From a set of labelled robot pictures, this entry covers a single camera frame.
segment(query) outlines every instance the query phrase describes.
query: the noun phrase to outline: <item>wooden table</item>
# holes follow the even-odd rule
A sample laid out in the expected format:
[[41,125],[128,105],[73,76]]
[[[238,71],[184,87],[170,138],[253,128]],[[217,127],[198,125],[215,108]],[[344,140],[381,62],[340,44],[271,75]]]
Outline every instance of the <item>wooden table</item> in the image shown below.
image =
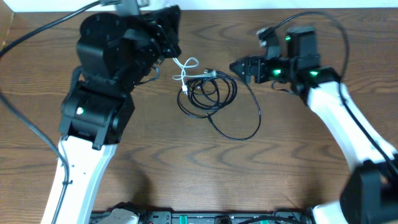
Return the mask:
[[[194,56],[205,67],[229,72],[236,59],[263,53],[255,33],[302,10],[183,11],[181,61]],[[348,30],[351,60],[345,83],[367,119],[398,145],[398,9],[335,9]],[[60,134],[60,105],[78,66],[75,44],[80,23],[91,12],[45,31],[7,54],[0,63],[3,92],[54,142]],[[7,43],[64,16],[17,13]],[[324,65],[341,68],[343,44],[328,21],[308,16],[288,27],[316,25]],[[132,93],[136,110],[105,172],[95,210],[121,202],[174,210],[264,211],[305,208],[337,199],[349,175],[335,140],[303,102],[252,84],[262,126],[249,141],[221,137],[207,120],[177,107],[180,72],[172,60],[160,80]],[[38,223],[55,173],[51,150],[0,105],[0,223]],[[256,107],[244,89],[215,123],[230,136],[248,136]]]

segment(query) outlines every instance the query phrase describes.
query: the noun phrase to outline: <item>white background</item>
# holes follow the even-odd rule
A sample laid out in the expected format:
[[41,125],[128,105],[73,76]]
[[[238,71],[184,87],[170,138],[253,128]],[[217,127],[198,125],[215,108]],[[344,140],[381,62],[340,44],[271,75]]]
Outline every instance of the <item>white background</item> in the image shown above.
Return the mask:
[[[95,0],[4,0],[14,12],[75,11]],[[398,7],[398,0],[149,0],[154,10],[178,4],[184,10],[203,9],[294,9]],[[94,7],[92,11],[113,10],[114,7]]]

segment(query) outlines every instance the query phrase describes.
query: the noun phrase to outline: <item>white cable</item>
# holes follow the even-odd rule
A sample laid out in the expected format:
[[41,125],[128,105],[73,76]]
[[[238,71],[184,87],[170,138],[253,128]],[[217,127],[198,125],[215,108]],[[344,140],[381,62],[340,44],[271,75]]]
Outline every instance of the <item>white cable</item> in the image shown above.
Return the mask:
[[[196,61],[196,64],[194,65],[188,65],[188,62],[194,60]],[[189,78],[208,78],[208,77],[215,77],[217,76],[215,70],[211,73],[204,73],[201,75],[187,75],[187,72],[185,71],[186,68],[195,68],[199,65],[199,61],[198,59],[194,58],[194,57],[190,57],[188,58],[188,60],[184,63],[181,64],[180,61],[177,58],[173,58],[173,61],[181,68],[181,75],[173,75],[173,79],[174,80],[181,80],[182,82],[182,91],[187,95],[188,94],[188,87],[186,86],[185,82],[184,82],[184,78],[185,77],[189,77]]]

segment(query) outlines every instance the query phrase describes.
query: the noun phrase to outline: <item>wooden surface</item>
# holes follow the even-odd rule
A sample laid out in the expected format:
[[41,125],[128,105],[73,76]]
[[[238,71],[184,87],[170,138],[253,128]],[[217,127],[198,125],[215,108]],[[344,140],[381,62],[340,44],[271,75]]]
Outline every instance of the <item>wooden surface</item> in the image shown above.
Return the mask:
[[[229,64],[262,53],[255,33],[301,10],[184,11],[181,61],[195,56],[205,67],[231,74]],[[347,28],[351,60],[346,84],[367,119],[398,145],[398,9],[329,10]],[[72,70],[79,65],[75,44],[84,13],[24,42],[0,63],[0,83],[10,100],[54,142],[60,134],[60,105]],[[8,43],[65,15],[19,13]],[[339,33],[319,17],[282,28],[316,25],[323,64],[341,68]],[[180,70],[172,60],[160,80],[133,92],[136,110],[105,172],[95,210],[121,201],[174,210],[264,211],[305,208],[339,197],[348,177],[345,159],[320,119],[302,101],[251,85],[262,109],[262,126],[244,142],[221,137],[207,120],[185,116],[177,107]],[[38,223],[55,173],[50,149],[0,105],[0,223]],[[256,127],[256,107],[239,86],[232,105],[215,123],[230,136]]]
[[4,3],[3,0],[0,0],[0,49],[4,47],[13,15],[14,13],[8,8],[6,3]]

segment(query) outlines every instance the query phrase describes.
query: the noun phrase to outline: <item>wood grain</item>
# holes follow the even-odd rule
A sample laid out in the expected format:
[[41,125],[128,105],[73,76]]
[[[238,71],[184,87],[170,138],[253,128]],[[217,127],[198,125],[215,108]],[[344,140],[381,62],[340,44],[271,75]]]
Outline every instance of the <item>wood grain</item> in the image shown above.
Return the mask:
[[[336,9],[351,41],[346,84],[367,119],[398,144],[398,9]],[[262,53],[254,35],[301,10],[183,11],[180,60],[195,56],[200,66],[228,72],[231,62]],[[0,63],[2,91],[41,127],[59,139],[60,105],[70,74],[79,65],[75,44],[80,23],[91,12],[24,42]],[[18,13],[8,42],[64,16]],[[343,46],[328,21],[305,17],[283,27],[315,25],[323,64],[340,69]],[[222,138],[206,120],[177,107],[179,70],[171,60],[160,80],[132,93],[136,110],[105,172],[95,210],[120,201],[174,210],[264,211],[305,208],[339,197],[348,177],[345,159],[325,125],[300,99],[251,85],[262,109],[262,126],[244,142]],[[50,149],[0,105],[0,223],[38,223],[55,172]],[[230,136],[250,134],[256,107],[239,86],[233,104],[215,123]]]
[[0,0],[0,49],[4,47],[14,13],[7,4]]

